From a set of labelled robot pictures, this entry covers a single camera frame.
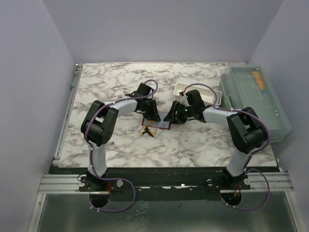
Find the red card holder wallet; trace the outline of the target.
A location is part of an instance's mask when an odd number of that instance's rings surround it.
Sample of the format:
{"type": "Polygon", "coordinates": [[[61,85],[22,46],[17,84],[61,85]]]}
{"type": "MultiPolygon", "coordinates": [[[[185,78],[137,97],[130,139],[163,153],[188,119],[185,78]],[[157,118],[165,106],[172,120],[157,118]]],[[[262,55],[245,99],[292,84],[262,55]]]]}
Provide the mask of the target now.
{"type": "Polygon", "coordinates": [[[170,130],[170,123],[163,121],[163,119],[167,116],[167,112],[159,112],[159,116],[161,118],[161,121],[153,121],[143,118],[142,125],[157,129],[163,129],[163,130],[170,130]]]}

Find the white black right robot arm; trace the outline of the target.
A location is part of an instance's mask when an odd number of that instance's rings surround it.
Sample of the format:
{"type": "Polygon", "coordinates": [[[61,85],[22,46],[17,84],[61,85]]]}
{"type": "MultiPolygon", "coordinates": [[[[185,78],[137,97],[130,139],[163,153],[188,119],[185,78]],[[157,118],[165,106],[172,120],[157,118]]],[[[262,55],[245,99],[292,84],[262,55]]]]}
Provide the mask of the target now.
{"type": "Polygon", "coordinates": [[[225,168],[222,184],[227,189],[239,185],[239,176],[245,173],[250,156],[268,141],[269,132],[251,107],[242,110],[225,110],[216,106],[206,106],[198,90],[181,93],[187,103],[173,101],[164,118],[171,124],[184,124],[188,120],[215,123],[228,127],[235,150],[225,168]]]}

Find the white rectangular plastic tray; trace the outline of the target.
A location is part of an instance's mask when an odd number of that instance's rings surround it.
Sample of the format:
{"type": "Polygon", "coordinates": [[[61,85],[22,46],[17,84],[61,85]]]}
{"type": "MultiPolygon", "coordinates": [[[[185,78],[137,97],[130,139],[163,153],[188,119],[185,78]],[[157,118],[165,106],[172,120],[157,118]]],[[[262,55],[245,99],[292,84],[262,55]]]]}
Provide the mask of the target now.
{"type": "MultiPolygon", "coordinates": [[[[181,83],[181,82],[176,83],[174,91],[173,91],[175,100],[177,100],[179,102],[181,101],[182,96],[180,95],[180,92],[185,90],[185,88],[187,86],[189,86],[189,84],[185,84],[185,83],[181,83]]],[[[214,96],[214,93],[210,89],[208,89],[205,86],[194,85],[194,86],[187,88],[186,91],[190,91],[190,90],[194,90],[194,89],[199,91],[201,98],[204,101],[205,105],[214,103],[215,96],[214,96]]],[[[220,106],[221,101],[222,101],[222,93],[221,93],[221,91],[218,91],[218,90],[214,90],[214,92],[216,93],[216,96],[217,96],[216,106],[220,106]]]]}

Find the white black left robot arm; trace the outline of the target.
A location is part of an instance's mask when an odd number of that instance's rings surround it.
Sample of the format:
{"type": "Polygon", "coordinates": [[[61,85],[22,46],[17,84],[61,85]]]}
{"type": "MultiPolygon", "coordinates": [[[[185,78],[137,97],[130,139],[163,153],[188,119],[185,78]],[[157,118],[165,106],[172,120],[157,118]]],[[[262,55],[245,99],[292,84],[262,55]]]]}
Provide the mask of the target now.
{"type": "Polygon", "coordinates": [[[157,90],[158,83],[150,79],[121,99],[109,103],[98,100],[92,103],[82,122],[81,133],[89,147],[88,171],[93,175],[90,185],[95,190],[104,190],[107,185],[107,179],[103,176],[107,171],[106,144],[112,137],[117,119],[135,112],[147,120],[161,120],[154,99],[157,90]]]}

